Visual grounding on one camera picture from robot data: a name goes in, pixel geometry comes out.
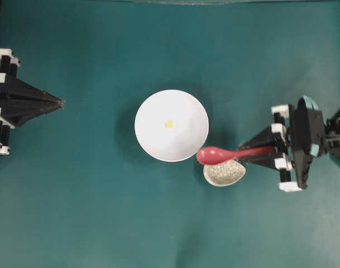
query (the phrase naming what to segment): teal surface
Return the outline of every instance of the teal surface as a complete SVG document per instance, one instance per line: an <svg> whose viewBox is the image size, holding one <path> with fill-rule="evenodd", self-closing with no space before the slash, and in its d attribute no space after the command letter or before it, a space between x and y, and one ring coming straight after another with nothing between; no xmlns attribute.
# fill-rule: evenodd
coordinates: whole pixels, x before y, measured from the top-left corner
<svg viewBox="0 0 340 268"><path fill-rule="evenodd" d="M340 267L340 167L328 156L303 193L259 166L216 188L194 157L152 159L133 130L162 89L196 96L207 144L226 148L303 94L333 116L338 1L4 1L0 47L22 60L22 80L66 100L12 131L0 159L0 268Z"/></svg>

